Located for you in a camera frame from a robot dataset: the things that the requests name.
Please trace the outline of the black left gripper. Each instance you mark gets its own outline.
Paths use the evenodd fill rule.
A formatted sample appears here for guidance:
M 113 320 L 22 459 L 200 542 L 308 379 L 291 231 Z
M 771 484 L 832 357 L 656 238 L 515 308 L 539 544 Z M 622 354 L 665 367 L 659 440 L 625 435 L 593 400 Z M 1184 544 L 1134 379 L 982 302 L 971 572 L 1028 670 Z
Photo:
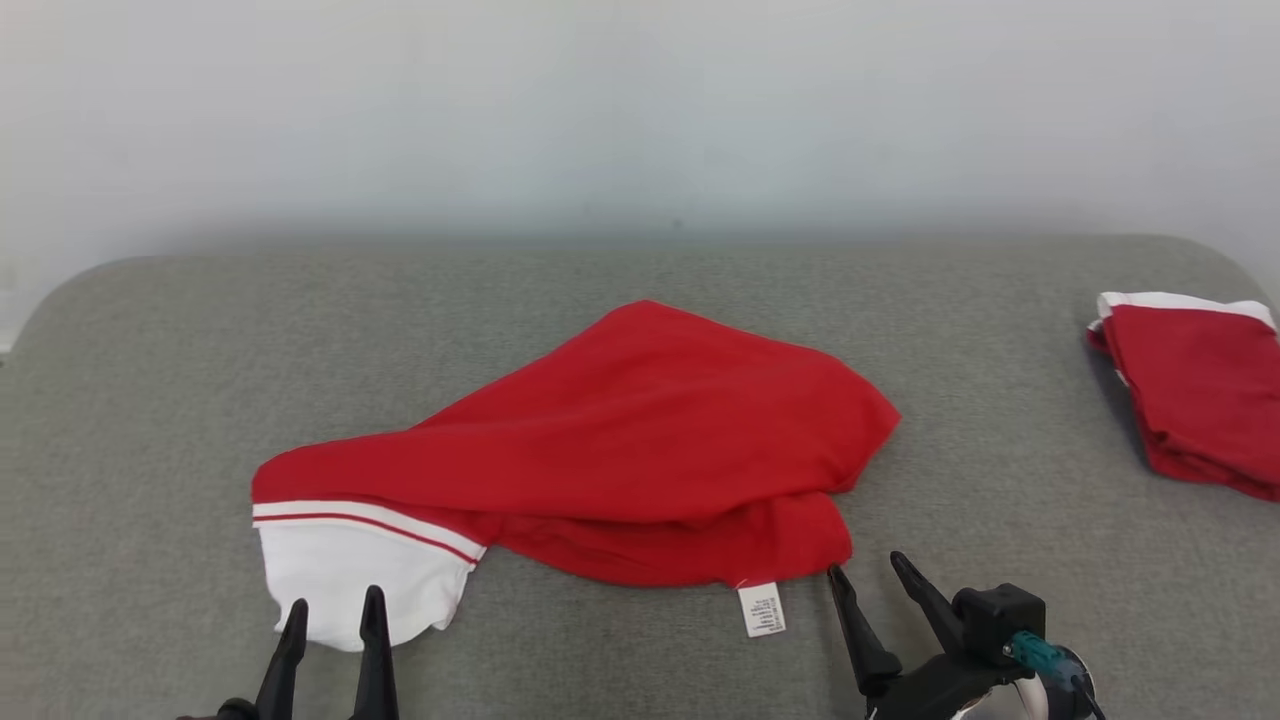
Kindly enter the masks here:
M 294 684 L 307 644 L 308 603 L 296 600 L 280 630 L 280 638 L 268 665 L 255 703 L 229 698 L 211 715 L 183 715 L 180 720 L 269 720 L 292 719 Z M 358 628 L 364 642 L 352 720 L 396 720 L 399 717 L 398 691 L 390 642 L 387 602 L 379 585 L 370 585 L 364 600 Z

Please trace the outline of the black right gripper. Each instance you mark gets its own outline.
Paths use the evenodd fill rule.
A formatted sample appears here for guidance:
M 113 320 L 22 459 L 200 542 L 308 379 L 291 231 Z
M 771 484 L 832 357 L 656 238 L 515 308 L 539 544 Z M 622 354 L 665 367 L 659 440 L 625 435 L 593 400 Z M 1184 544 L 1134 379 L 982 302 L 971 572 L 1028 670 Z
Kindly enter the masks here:
M 941 648 L 963 651 L 963 620 L 952 602 L 904 552 L 892 551 L 890 564 Z M 902 673 L 899 657 L 883 647 L 860 610 L 844 569 L 831 565 L 827 578 L 858 689 L 867 698 L 867 719 L 954 719 L 992 688 L 1030 678 L 1030 669 L 1019 664 L 1002 666 L 947 655 Z

